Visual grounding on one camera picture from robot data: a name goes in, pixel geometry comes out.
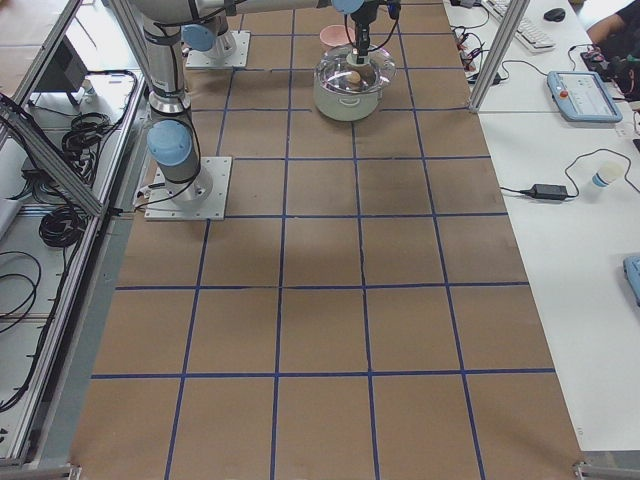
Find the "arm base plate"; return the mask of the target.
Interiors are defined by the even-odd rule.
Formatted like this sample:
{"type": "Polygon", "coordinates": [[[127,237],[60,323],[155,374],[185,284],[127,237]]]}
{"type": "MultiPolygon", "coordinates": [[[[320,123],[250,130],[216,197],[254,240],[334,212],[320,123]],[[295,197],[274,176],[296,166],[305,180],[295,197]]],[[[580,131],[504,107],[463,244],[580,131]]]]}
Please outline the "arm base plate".
{"type": "Polygon", "coordinates": [[[242,69],[247,65],[251,37],[247,30],[228,30],[214,35],[206,29],[185,27],[182,37],[190,48],[187,69],[242,69]]]}
{"type": "Polygon", "coordinates": [[[144,217],[149,221],[221,221],[225,218],[228,187],[232,169],[231,157],[203,157],[198,177],[188,187],[167,182],[160,167],[144,217]]]}

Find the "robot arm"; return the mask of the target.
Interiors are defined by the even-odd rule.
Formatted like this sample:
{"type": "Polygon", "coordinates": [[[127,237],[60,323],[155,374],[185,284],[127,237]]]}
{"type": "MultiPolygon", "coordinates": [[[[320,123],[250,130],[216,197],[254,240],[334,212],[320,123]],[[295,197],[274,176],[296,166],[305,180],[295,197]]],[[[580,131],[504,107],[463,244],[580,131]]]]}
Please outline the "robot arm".
{"type": "Polygon", "coordinates": [[[183,26],[182,40],[192,50],[216,61],[229,57],[236,50],[236,41],[229,31],[225,14],[217,15],[204,24],[183,26]]]}
{"type": "Polygon", "coordinates": [[[190,98],[178,59],[183,43],[214,61],[223,61],[238,49],[227,23],[230,16],[332,7],[352,21],[355,29],[316,66],[314,102],[332,120],[355,121],[376,109],[395,74],[384,47],[370,40],[370,26],[381,5],[379,1],[136,2],[150,67],[150,107],[156,116],[147,134],[147,148],[164,176],[167,200],[194,209],[211,196],[214,187],[191,124],[190,98]]]}

